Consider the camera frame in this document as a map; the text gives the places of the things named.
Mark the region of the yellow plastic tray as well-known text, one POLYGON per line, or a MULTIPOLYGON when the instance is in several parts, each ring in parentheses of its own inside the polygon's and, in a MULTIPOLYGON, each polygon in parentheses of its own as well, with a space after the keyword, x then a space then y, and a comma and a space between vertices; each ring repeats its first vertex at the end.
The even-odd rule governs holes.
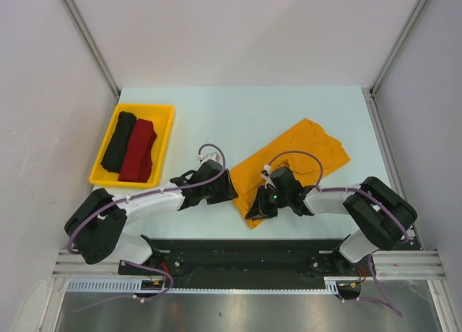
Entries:
POLYGON ((167 146, 170 139, 170 132, 173 127, 175 116, 175 108, 172 105, 148 105, 148 104, 118 104, 115 107, 114 113, 110 120, 105 137, 99 149, 97 159, 90 173, 89 182, 93 185, 103 187, 118 187, 118 188, 138 188, 148 189, 159 184, 162 177, 163 163, 167 152, 167 146), (121 111, 133 113, 137 120, 145 119, 151 121, 154 126, 154 131, 157 134, 152 147, 152 172, 146 183, 132 183, 118 180, 116 172, 108 172, 101 165, 101 160, 108 146, 111 136, 116 127, 118 114, 121 111))

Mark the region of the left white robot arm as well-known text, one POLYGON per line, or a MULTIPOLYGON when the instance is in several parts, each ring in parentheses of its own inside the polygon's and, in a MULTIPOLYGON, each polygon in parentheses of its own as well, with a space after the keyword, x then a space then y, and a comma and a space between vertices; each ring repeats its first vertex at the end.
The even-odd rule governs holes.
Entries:
POLYGON ((229 170, 212 159, 169 183, 116 197, 105 188, 91 192, 64 226, 69 248, 93 265, 106 259, 134 263, 144 274, 155 272, 160 257, 149 238, 130 235, 127 225, 155 214, 182 211, 205 200, 208 205, 238 197, 229 170))

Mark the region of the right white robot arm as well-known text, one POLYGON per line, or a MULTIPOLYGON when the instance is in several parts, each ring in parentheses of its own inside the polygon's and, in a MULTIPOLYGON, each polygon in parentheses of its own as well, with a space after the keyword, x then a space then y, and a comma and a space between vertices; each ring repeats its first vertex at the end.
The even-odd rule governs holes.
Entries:
POLYGON ((408 230, 417 220, 414 207, 373 176, 345 188, 303 186, 286 167, 264 171, 263 176, 266 181, 258 187, 246 220, 271 219, 285 207, 299 217, 344 214, 354 220, 358 230, 341 242, 333 257, 341 275, 350 275, 365 256, 409 241, 408 230))

